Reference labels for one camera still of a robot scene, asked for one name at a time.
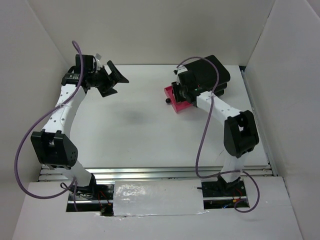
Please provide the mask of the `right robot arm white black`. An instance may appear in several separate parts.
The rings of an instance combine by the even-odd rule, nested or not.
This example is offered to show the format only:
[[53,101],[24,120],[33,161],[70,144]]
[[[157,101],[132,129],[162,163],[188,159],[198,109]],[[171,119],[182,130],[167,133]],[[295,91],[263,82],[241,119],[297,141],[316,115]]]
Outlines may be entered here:
[[220,99],[231,79],[224,67],[200,67],[183,65],[175,69],[176,81],[172,82],[172,94],[176,106],[194,105],[208,113],[196,154],[195,172],[199,172],[200,155],[211,119],[223,127],[223,147],[227,153],[222,170],[215,174],[217,190],[223,196],[230,195],[240,183],[244,159],[259,143],[259,135],[253,113],[239,110]]

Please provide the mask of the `black drawer organizer case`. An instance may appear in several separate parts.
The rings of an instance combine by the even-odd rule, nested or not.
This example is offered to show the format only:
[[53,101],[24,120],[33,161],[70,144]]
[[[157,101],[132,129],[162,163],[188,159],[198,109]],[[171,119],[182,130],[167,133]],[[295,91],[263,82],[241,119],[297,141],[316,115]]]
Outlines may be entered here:
[[195,60],[184,67],[186,71],[178,74],[179,81],[188,92],[195,95],[214,91],[219,97],[224,94],[231,79],[228,70],[214,55]]

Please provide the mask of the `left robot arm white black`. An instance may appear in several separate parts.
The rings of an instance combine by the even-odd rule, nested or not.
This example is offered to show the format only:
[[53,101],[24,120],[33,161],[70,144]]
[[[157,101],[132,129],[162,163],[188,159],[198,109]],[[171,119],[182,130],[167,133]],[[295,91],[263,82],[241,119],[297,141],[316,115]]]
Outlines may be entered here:
[[39,162],[68,180],[75,180],[70,190],[88,200],[98,196],[99,186],[95,176],[78,160],[79,151],[70,139],[72,124],[90,89],[96,88],[104,98],[117,93],[114,87],[118,83],[128,83],[128,79],[112,61],[102,65],[98,54],[76,55],[75,65],[62,77],[57,109],[42,130],[30,136]]

